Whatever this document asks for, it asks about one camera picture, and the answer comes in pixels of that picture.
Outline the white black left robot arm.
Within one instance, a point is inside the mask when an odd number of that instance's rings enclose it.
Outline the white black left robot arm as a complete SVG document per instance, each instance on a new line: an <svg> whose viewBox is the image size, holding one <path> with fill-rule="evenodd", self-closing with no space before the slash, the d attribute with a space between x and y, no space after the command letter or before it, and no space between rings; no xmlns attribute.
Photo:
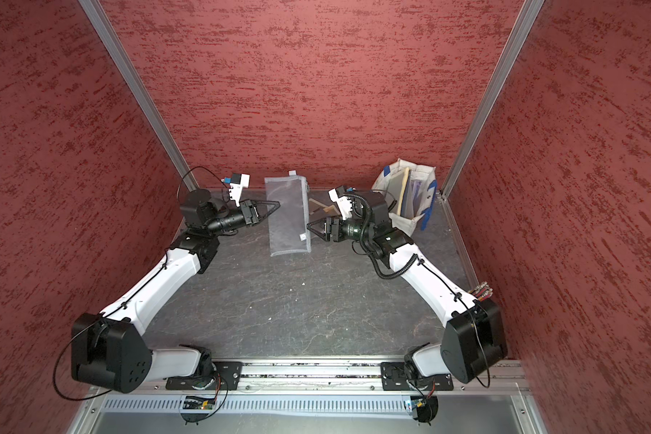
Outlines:
<svg viewBox="0 0 651 434"><path fill-rule="evenodd" d="M72 379L121 393L163 379L178 379L195 390L220 388L210 350L197 345L151 349L144 334L180 287L209 268L222 237L261 224L278 209L280 202L270 200L229 206L205 189L186 195L180 205L186 227L159 264L101 312L74 322L68 344Z"/></svg>

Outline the small yellow trimmed pouch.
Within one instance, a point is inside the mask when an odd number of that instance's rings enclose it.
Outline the small yellow trimmed pouch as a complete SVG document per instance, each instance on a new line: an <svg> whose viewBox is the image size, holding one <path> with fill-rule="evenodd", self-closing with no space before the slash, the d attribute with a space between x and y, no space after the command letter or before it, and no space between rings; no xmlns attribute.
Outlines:
<svg viewBox="0 0 651 434"><path fill-rule="evenodd" d="M315 215L317 213L324 213L330 216L340 215L335 204L327 205L327 204L323 204L322 202L319 202L316 199L309 198L309 214Z"/></svg>

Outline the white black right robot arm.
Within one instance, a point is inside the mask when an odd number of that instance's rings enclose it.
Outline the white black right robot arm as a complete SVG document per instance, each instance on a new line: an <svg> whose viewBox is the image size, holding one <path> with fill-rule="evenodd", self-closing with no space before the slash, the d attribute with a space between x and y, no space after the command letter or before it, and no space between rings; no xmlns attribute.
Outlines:
<svg viewBox="0 0 651 434"><path fill-rule="evenodd" d="M486 291L465 291L434 266L412 237L393 225L383 193L339 186L328 194L338 215L311 222L309 231L325 242L359 246L379 278L405 280L444 327L440 343L406 354L407 382L450 375L490 387L492 366L508 355L500 307Z"/></svg>

